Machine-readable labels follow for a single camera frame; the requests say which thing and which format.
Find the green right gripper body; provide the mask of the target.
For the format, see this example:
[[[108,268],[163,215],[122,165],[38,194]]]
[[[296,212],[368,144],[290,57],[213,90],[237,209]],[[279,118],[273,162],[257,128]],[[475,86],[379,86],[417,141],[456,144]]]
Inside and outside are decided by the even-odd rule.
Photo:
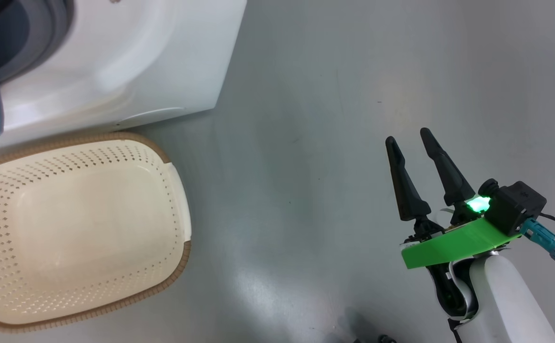
[[[491,251],[520,236],[506,236],[482,216],[430,240],[402,243],[401,256],[407,269],[427,267]]]

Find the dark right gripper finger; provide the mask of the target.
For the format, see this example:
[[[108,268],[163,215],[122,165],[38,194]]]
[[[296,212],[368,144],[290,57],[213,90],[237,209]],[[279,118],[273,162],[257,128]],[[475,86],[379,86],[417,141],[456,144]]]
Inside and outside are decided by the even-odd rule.
[[[421,199],[413,185],[405,167],[405,158],[392,136],[386,139],[386,151],[400,219],[404,222],[426,220],[432,212],[430,206]]]
[[[448,153],[438,143],[432,131],[421,128],[421,139],[428,157],[436,165],[437,173],[444,189],[444,202],[452,206],[459,202],[467,202],[475,196],[466,178],[452,161]]]

